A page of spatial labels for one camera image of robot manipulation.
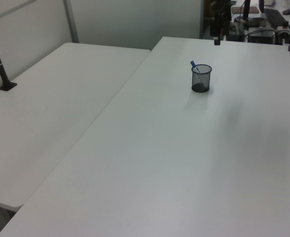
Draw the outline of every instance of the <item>computer keyboard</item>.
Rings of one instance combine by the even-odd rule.
[[[274,29],[276,29],[278,26],[283,26],[283,22],[286,21],[286,19],[284,19],[278,10],[265,8],[264,13],[267,15],[268,21],[270,22],[271,27]]]

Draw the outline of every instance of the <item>tabletop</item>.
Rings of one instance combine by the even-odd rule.
[[[191,60],[212,66],[209,92]],[[290,52],[163,38],[9,236],[290,237]]]
[[[66,43],[0,91],[0,206],[17,211],[148,56]]]

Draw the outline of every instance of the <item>mesh pen holder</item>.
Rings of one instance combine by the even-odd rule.
[[[196,68],[191,68],[192,90],[200,93],[209,91],[212,68],[206,64],[198,64]]]

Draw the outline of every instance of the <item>computer mouse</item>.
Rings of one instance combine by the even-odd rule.
[[[290,9],[283,11],[282,14],[283,15],[290,15]]]

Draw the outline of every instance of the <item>white wall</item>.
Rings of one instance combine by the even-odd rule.
[[[71,41],[63,0],[37,0],[0,19],[0,57],[10,80]]]
[[[200,36],[201,0],[69,1],[80,43],[152,50],[163,36]]]

